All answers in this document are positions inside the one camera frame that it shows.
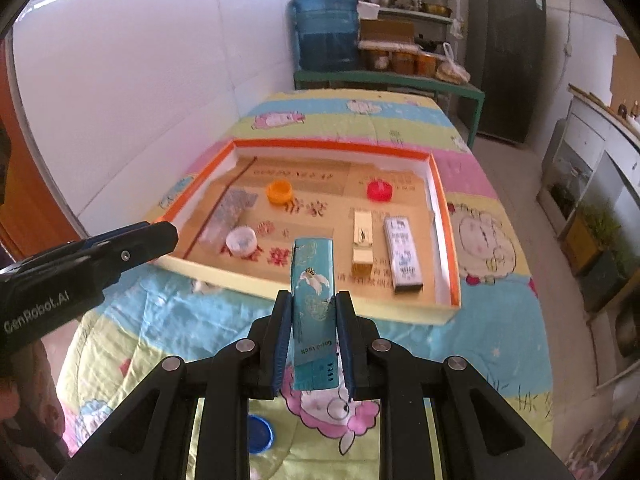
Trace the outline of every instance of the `orange door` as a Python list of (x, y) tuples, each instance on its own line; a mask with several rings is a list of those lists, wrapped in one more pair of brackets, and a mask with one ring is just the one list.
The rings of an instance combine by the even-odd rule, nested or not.
[(0, 240), (15, 260), (78, 240), (22, 136), (11, 99), (4, 41), (0, 42), (0, 186), (2, 180)]

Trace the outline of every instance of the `cardboard sheet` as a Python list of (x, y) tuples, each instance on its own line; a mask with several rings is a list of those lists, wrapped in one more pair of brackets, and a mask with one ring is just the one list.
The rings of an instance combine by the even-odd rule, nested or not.
[(622, 100), (631, 112), (634, 101), (640, 101), (640, 57), (627, 38), (616, 37), (616, 55), (611, 69), (611, 108), (618, 110)]
[[(293, 199), (284, 206), (273, 206), (264, 189), (278, 178), (286, 178), (294, 189)], [(369, 182), (382, 178), (394, 186), (392, 201), (375, 203), (366, 198)], [(258, 248), (246, 258), (232, 257), (215, 236), (216, 205), (228, 200), (225, 193), (247, 193), (252, 206), (239, 216), (238, 225), (249, 225), (258, 237)], [(355, 210), (372, 212), (374, 266), (365, 278), (351, 275), (353, 216)], [(349, 290), (354, 296), (389, 300), (393, 292), (383, 219), (407, 216), (415, 238), (422, 267), (424, 287), (420, 292), (402, 293), (403, 303), (416, 305), (435, 302), (433, 249), (424, 181), (411, 172), (380, 171), (365, 164), (326, 160), (283, 160), (241, 158), (236, 168), (212, 182), (189, 221), (180, 231), (174, 256), (211, 267), (231, 270), (281, 283), (288, 288), (293, 240), (299, 237), (326, 237), (334, 240), (336, 290)]]

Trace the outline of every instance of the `white wall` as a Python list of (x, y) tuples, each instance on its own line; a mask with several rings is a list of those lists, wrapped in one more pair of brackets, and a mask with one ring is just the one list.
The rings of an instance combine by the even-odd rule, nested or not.
[(66, 202), (95, 234), (138, 221), (207, 146), (293, 88), (289, 0), (32, 0), (18, 88)]
[[(569, 25), (569, 0), (546, 0), (546, 43), (540, 89), (527, 144), (542, 158), (556, 121), (564, 117), (571, 101), (566, 91), (569, 82), (594, 92), (609, 103), (612, 58), (616, 53), (616, 35), (622, 28), (602, 0), (571, 0), (571, 51), (564, 75), (564, 46)], [(466, 20), (467, 0), (449, 0), (459, 18)], [(466, 51), (464, 40), (458, 44), (458, 59)]]

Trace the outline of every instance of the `small box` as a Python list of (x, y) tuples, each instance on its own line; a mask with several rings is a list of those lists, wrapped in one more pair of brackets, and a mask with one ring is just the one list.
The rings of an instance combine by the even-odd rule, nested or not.
[(388, 216), (384, 225), (394, 292), (422, 290), (422, 273), (409, 219), (406, 216)]
[(351, 273), (369, 276), (373, 269), (373, 222), (371, 211), (353, 213), (353, 259)]
[(415, 44), (413, 22), (400, 20), (363, 20), (360, 22), (360, 41), (393, 41)]
[(369, 2), (358, 2), (358, 17), (361, 20), (376, 20), (380, 6)]
[(335, 331), (334, 242), (297, 238), (291, 259), (293, 387), (338, 386)]

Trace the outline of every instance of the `wall tile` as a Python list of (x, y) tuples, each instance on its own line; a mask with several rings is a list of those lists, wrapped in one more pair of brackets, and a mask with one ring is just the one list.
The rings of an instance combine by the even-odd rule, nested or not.
[(237, 87), (289, 56), (282, 0), (220, 0), (231, 81)]
[(231, 88), (216, 0), (32, 0), (14, 27), (33, 136), (78, 213), (146, 145)]
[(245, 116), (255, 105), (275, 92), (293, 90), (293, 70), (289, 60), (262, 70), (234, 90), (238, 112)]
[(237, 120), (235, 96), (227, 91), (148, 145), (80, 213), (89, 234), (139, 221)]

